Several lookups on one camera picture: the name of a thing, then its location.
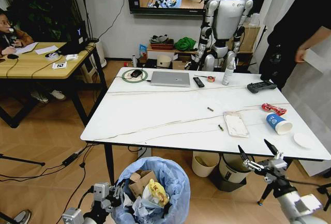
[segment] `white plate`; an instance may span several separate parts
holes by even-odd
[[[294,136],[294,141],[299,145],[307,149],[312,149],[313,148],[313,141],[312,139],[304,135],[303,133],[296,133]]]

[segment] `glasses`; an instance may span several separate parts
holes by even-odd
[[[10,21],[0,21],[0,24],[2,26],[5,26],[5,25],[11,26],[12,25],[12,22],[10,22]]]

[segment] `yellow snack bag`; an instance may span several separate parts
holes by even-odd
[[[154,182],[154,180],[151,178],[151,180],[149,180],[148,187],[153,197],[159,199],[159,205],[161,207],[164,207],[169,202],[169,198],[166,194],[166,191],[164,190],[164,187],[161,184]]]

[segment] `laptop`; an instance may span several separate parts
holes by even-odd
[[[151,85],[189,87],[189,73],[154,71]]]
[[[85,21],[82,21],[78,25],[72,27],[70,37],[71,41],[56,51],[58,54],[77,54],[85,49],[88,42]]]

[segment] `silver laptop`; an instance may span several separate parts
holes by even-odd
[[[151,85],[189,87],[189,73],[154,71]]]

